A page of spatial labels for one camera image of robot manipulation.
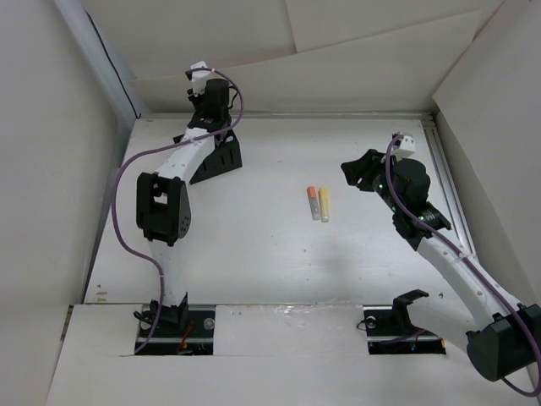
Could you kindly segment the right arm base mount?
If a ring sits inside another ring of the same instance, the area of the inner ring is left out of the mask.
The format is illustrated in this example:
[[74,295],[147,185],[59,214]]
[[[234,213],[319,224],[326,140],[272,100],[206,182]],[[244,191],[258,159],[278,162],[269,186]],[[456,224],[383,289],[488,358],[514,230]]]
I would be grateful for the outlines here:
[[363,319],[357,329],[366,333],[370,355],[445,355],[445,342],[432,332],[398,320],[390,304],[363,307]]

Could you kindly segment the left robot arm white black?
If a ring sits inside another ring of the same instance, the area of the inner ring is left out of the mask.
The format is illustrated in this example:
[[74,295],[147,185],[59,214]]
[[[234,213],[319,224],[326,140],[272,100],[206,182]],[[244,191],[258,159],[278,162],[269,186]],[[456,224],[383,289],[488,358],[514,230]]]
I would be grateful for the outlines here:
[[209,79],[200,93],[190,91],[194,115],[175,142],[192,143],[176,149],[154,172],[138,176],[136,224],[165,276],[172,247],[191,225],[188,187],[242,166],[238,138],[229,128],[231,88],[227,80]]

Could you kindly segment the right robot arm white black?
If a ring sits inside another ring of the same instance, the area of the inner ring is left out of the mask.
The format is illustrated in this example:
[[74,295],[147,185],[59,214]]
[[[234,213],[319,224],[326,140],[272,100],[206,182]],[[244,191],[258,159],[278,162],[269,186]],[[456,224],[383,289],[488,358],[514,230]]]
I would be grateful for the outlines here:
[[449,220],[429,202],[430,177],[419,161],[374,149],[341,164],[348,185],[377,194],[396,232],[447,282],[464,311],[422,289],[395,297],[392,326],[411,337],[433,333],[462,350],[488,381],[540,363],[540,307],[524,305],[465,255]]

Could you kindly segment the orange highlighter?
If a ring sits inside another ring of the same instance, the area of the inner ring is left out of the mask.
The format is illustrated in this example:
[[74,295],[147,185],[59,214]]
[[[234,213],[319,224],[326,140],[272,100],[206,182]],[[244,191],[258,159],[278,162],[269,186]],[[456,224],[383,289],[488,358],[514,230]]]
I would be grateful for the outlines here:
[[314,221],[319,221],[321,219],[320,203],[319,203],[319,198],[314,186],[309,186],[307,188],[307,196],[308,196],[311,216]]

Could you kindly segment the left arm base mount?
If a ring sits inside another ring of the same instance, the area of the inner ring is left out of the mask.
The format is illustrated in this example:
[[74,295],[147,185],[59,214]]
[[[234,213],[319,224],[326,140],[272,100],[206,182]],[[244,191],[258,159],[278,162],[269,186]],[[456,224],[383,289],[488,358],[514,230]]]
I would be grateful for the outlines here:
[[136,355],[149,356],[207,356],[214,352],[216,326],[215,306],[190,306],[186,327],[180,331],[158,326],[150,341],[136,349],[147,339],[150,326],[139,323],[134,349]]

